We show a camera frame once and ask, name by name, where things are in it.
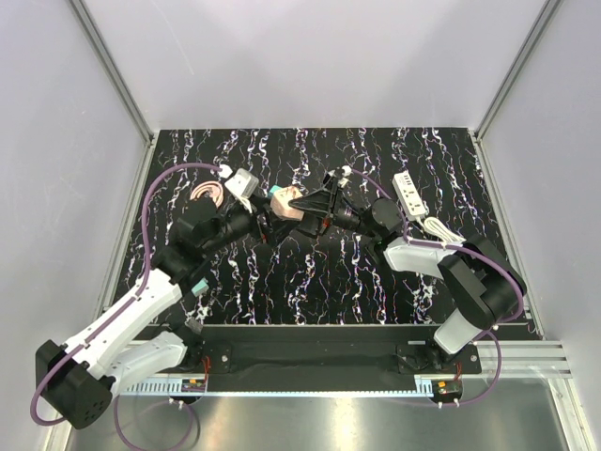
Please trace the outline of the pink cube socket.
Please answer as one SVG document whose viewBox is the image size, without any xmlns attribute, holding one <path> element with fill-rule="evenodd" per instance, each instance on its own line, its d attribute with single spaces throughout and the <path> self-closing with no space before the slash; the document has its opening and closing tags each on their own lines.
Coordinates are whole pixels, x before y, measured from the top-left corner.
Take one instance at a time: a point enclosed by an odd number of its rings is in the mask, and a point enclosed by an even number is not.
<svg viewBox="0 0 601 451">
<path fill-rule="evenodd" d="M 301 191 L 296 186 L 282 187 L 270 199 L 270 207 L 274 214 L 281 219 L 291 221 L 301 221 L 304 212 L 290 205 L 292 200 L 302 197 Z"/>
</svg>

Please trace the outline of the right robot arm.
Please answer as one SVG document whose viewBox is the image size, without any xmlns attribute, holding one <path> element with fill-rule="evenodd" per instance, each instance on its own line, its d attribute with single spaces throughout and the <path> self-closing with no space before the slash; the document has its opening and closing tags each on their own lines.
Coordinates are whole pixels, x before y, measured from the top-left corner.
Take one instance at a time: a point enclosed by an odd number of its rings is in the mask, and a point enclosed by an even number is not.
<svg viewBox="0 0 601 451">
<path fill-rule="evenodd" d="M 285 217 L 300 220 L 301 232 L 313 238 L 331 226 L 361 234 L 375 265 L 442 280 L 455 310 L 434 332 L 426 361 L 435 371 L 447 372 L 458 364 L 460 351 L 472 340 L 521 314 L 526 293 L 523 279 L 481 235 L 463 239 L 443 231 L 430 241 L 412 238 L 409 222 L 425 226 L 429 219 L 409 172 L 393 176 L 396 199 L 384 194 L 365 210 L 355 208 L 345 196 L 352 172 L 348 166 L 333 170 L 320 189 L 286 200 Z"/>
</svg>

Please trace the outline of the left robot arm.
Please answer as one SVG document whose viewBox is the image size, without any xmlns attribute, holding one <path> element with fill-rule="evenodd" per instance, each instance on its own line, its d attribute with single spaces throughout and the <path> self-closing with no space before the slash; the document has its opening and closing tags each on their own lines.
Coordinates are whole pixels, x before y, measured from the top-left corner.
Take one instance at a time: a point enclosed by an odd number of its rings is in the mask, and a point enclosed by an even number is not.
<svg viewBox="0 0 601 451">
<path fill-rule="evenodd" d="M 46 425 L 37 411 L 44 399 L 61 421 L 87 428 L 135 383 L 166 368 L 194 371 L 203 350 L 183 326 L 134 350 L 127 347 L 161 312 L 204 290 L 207 266 L 218 251 L 246 236 L 275 245 L 296 225 L 266 197 L 253 196 L 225 212 L 209 199 L 192 202 L 171 226 L 168 243 L 119 301 L 64 343 L 47 340 L 37 349 L 32 419 Z"/>
</svg>

